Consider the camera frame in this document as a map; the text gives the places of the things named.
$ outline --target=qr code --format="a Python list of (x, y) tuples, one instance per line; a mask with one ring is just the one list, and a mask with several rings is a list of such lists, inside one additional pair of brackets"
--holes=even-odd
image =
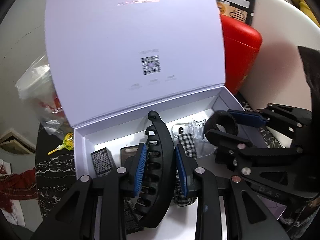
[(144, 75), (160, 72), (159, 56), (141, 58)]

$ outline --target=white gift box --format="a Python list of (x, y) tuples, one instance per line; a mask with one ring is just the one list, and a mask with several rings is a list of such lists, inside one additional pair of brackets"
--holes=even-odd
[[(171, 126), (215, 110), (243, 110), (224, 87), (224, 44), (215, 0), (47, 0), (45, 42), (53, 82), (74, 128), (77, 178), (95, 177), (91, 153), (145, 140), (150, 110)], [(239, 136), (266, 147), (255, 128)], [(228, 177), (214, 156), (199, 165)], [(194, 239), (196, 203), (171, 206), (158, 228), (128, 239)]]

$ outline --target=open box lid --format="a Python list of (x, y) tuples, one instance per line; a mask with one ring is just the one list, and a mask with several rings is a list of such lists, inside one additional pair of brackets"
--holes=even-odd
[(225, 83), (216, 0), (47, 0), (45, 42), (72, 127)]

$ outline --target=marble table surface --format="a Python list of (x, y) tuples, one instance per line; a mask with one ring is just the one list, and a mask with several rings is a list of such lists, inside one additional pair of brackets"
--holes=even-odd
[[(252, 111), (240, 95), (237, 95), (236, 98), (246, 111)], [(281, 147), (278, 140), (266, 127), (261, 127), (259, 131), (269, 148)], [(61, 140), (55, 135), (48, 135), (40, 125), (36, 146), (36, 185), (43, 217), (76, 182), (73, 151), (62, 149), (57, 153), (47, 155), (59, 144), (61, 144)]]

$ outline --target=gingham fabric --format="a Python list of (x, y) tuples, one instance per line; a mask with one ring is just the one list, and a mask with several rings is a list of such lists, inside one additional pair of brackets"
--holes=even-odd
[[(195, 141), (193, 139), (193, 135), (190, 133), (182, 133), (178, 135), (179, 143), (183, 146), (184, 151), (188, 157), (196, 158), (196, 148)], [(177, 170), (176, 175), (176, 184), (174, 187), (173, 193), (173, 201), (180, 207), (191, 205), (194, 201), (196, 201), (196, 197), (186, 198), (181, 190), (179, 174)]]
[(188, 157), (196, 158), (195, 140), (191, 133), (178, 134), (179, 143), (182, 144), (184, 151)]

